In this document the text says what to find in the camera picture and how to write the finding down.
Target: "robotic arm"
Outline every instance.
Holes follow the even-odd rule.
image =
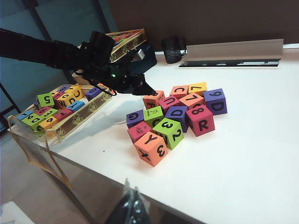
[[[82,70],[78,74],[97,88],[97,83],[103,83],[119,93],[154,95],[156,92],[145,82],[144,74],[129,72],[129,63],[138,55],[137,50],[128,51],[117,62],[109,63],[113,46],[111,37],[97,31],[93,31],[89,42],[77,48],[69,43],[38,40],[0,28],[1,57],[43,63],[55,69]]]

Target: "glass mug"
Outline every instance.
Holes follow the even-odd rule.
[[[177,36],[171,36],[161,41],[161,45],[164,51],[165,60],[168,64],[179,62],[186,54],[186,41],[184,38],[178,38]]]

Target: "table surface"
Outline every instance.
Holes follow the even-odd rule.
[[[228,114],[214,116],[215,131],[189,129],[153,168],[127,133],[142,97],[119,94],[51,150],[202,222],[299,223],[299,49],[285,49],[272,69],[176,69],[157,59],[146,80],[166,97],[198,82],[224,90]]]

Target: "floor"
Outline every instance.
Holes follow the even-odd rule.
[[[35,224],[87,224],[87,220],[47,175],[28,163],[10,133],[0,138],[1,204],[13,201]],[[57,159],[73,193],[98,223],[104,223],[121,198],[122,188],[99,175]],[[152,224],[188,222],[150,205]]]

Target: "green block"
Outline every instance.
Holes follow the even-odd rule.
[[[168,148],[174,149],[175,146],[184,138],[181,123],[175,120],[164,118],[154,128],[155,134],[164,138]]]
[[[41,123],[43,120],[45,120],[44,117],[38,116],[37,114],[33,113],[25,117],[22,122],[28,125],[33,131],[37,132],[42,130],[42,128],[39,126],[39,123]]]
[[[47,118],[55,115],[57,112],[58,112],[58,110],[51,108],[46,113],[42,114],[41,117],[47,119]]]
[[[156,106],[148,110],[143,111],[144,121],[151,128],[156,126],[163,118],[163,112],[161,106]]]
[[[36,100],[38,102],[39,108],[45,106],[53,107],[55,104],[51,93],[37,95]]]

